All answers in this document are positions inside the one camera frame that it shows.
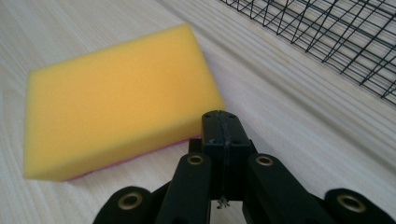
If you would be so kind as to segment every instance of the sponge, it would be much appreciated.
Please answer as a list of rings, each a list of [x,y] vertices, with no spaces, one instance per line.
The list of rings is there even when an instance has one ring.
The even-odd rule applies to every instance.
[[[32,71],[24,177],[62,181],[171,145],[217,109],[188,24]]]

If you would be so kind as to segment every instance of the wood grain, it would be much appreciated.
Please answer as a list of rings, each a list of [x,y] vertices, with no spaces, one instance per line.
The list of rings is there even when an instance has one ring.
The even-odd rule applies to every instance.
[[[1,0],[0,223],[92,223],[116,190],[172,178],[188,143],[69,182],[23,179],[24,100],[32,69],[183,22],[260,152],[319,197],[353,189],[396,218],[395,108],[219,1]],[[243,223],[240,206],[212,223]]]

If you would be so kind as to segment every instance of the black wire mesh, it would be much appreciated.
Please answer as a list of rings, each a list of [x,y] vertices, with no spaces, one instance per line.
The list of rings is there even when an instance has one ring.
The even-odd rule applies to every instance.
[[[220,0],[396,105],[395,0]]]

